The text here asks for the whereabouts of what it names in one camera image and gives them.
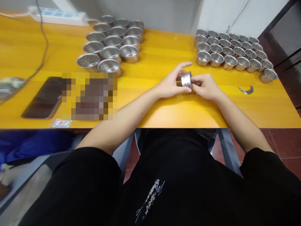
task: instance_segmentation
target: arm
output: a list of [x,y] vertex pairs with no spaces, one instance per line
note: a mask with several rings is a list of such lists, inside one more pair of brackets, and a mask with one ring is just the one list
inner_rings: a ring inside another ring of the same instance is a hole
[[253,148],[273,152],[261,130],[236,104],[217,86],[211,74],[193,76],[192,89],[205,99],[213,100],[222,112],[235,139],[244,152]]
[[95,147],[113,155],[116,148],[135,131],[158,99],[191,92],[190,88],[178,87],[176,84],[178,76],[185,72],[182,68],[191,64],[191,62],[180,63],[158,85],[118,110],[116,119],[100,122],[85,136],[77,148]]

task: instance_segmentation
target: small label sticker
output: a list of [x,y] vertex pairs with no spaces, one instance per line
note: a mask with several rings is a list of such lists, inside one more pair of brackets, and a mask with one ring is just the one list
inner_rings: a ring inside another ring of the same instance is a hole
[[52,127],[69,127],[72,120],[57,119]]

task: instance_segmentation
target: power strip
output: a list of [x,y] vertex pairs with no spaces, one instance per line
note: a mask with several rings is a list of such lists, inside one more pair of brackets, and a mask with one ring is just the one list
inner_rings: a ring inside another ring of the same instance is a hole
[[[29,6],[28,10],[31,12],[31,17],[41,22],[41,16],[36,6]],[[72,13],[64,12],[59,9],[44,8],[40,7],[43,23],[50,24],[66,24],[66,25],[75,25],[75,26],[88,26],[88,17],[86,13]]]

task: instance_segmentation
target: black smartphone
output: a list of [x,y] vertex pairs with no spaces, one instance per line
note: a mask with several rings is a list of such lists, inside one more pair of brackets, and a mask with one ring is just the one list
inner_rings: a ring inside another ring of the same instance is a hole
[[22,118],[48,119],[59,106],[62,98],[62,78],[49,77],[31,103],[25,109]]

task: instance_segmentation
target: person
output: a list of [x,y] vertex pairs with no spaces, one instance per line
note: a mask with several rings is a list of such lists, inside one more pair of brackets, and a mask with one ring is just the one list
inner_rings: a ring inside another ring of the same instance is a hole
[[246,153],[243,178],[215,161],[194,129],[154,129],[131,177],[119,186],[114,151],[158,99],[192,91],[176,82],[191,64],[180,63],[116,119],[93,128],[57,166],[19,225],[300,225],[300,180],[209,73],[192,76],[192,90],[217,104]]

